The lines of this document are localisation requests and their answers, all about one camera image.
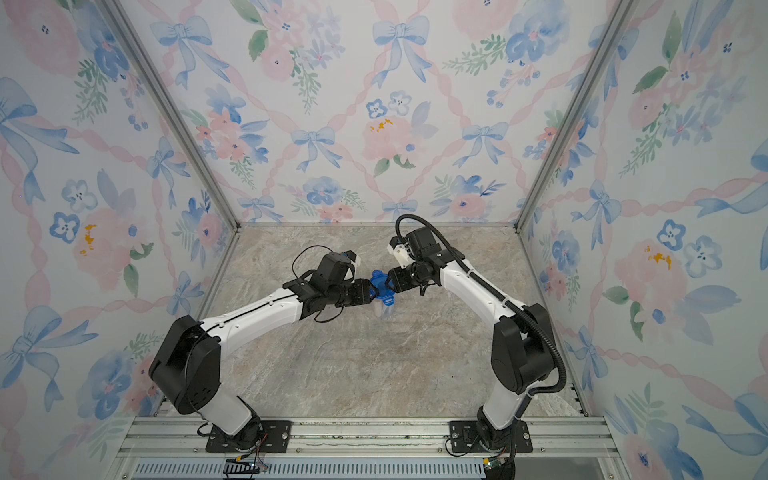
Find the blue container lid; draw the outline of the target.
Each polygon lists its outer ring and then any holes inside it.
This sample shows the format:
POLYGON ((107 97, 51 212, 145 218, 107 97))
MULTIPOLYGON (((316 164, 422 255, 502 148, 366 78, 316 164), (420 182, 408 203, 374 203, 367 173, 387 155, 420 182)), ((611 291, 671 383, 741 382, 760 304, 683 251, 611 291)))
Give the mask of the blue container lid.
POLYGON ((376 269, 372 272, 370 281, 376 291, 374 300, 383 307, 393 307, 395 305, 395 292, 388 286, 388 274, 376 269))

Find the clear plastic container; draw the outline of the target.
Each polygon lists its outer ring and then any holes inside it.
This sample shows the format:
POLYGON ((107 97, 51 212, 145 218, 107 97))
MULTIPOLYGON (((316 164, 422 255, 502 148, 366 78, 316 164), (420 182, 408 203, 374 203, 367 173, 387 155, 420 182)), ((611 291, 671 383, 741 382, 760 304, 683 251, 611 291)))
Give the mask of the clear plastic container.
POLYGON ((396 310, 396 305, 394 302, 377 299, 372 303, 372 305, 373 305, 374 315, 377 318, 391 317, 396 310))

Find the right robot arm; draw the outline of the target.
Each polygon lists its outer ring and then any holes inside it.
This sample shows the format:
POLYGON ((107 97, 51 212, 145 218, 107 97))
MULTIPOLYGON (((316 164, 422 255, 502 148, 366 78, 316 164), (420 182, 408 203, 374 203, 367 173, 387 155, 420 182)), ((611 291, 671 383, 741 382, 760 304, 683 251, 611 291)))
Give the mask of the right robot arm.
POLYGON ((540 304, 525 304, 494 285, 450 246, 436 229, 423 226, 391 238, 398 266, 386 286, 396 293, 441 287, 492 329, 490 364, 495 384, 478 409, 476 441, 489 451, 514 447, 514 437, 532 400, 557 393, 567 382, 551 319, 540 304))

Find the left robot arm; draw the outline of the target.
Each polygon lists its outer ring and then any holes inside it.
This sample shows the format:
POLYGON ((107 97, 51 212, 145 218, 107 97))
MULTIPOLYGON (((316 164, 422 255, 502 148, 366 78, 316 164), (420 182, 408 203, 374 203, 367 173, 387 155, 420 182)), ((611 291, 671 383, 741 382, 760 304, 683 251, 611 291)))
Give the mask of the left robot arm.
POLYGON ((150 379, 179 414, 199 414, 227 446, 255 448, 265 438, 261 418, 221 386, 223 361, 273 330, 319 316, 328 307, 370 304, 379 289, 356 276, 356 263, 352 251, 330 251, 317 268, 251 304, 202 321, 189 315, 176 319, 149 367, 150 379))

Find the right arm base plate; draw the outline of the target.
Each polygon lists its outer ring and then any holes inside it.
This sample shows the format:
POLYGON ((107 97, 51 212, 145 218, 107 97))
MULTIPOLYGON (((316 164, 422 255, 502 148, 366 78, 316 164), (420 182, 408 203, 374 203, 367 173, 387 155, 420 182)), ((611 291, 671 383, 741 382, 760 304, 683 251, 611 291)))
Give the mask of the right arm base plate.
POLYGON ((532 453, 533 445, 527 424, 515 421, 514 427, 514 430, 493 430, 478 420, 453 420, 448 423, 446 449, 456 456, 469 453, 532 453))

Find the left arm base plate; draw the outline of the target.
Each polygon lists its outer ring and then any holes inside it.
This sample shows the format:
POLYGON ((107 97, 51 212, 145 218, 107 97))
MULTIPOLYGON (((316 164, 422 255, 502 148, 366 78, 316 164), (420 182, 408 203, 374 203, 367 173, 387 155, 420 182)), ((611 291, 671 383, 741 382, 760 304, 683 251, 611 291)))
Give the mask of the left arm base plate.
POLYGON ((235 435, 213 425, 207 434, 207 453, 286 453, 293 423, 289 420, 260 420, 247 424, 235 435))

